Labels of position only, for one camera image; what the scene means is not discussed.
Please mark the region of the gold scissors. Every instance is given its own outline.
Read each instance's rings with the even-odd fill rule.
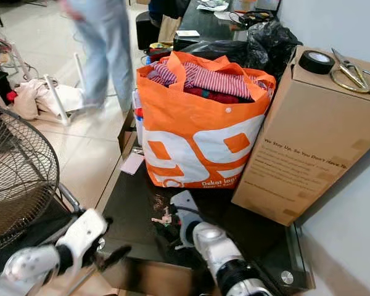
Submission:
[[[362,69],[353,63],[351,63],[347,58],[345,58],[342,54],[337,52],[335,49],[332,48],[332,52],[334,53],[335,57],[339,61],[339,69],[331,71],[331,78],[332,80],[337,83],[342,88],[348,89],[350,91],[355,91],[357,93],[367,94],[370,93],[370,87],[366,79],[364,78],[364,73],[370,75],[369,70]],[[347,84],[342,83],[340,80],[337,79],[338,72],[344,73],[349,79],[354,82],[358,86],[350,86]]]

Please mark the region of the bag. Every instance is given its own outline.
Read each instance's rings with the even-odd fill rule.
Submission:
[[[235,188],[265,118],[274,77],[243,69],[226,57],[207,60],[172,52],[160,61],[164,59],[177,77],[169,88],[146,78],[151,66],[137,70],[144,116],[142,148],[151,180],[161,187]],[[185,62],[243,75],[255,102],[221,104],[183,92]]]

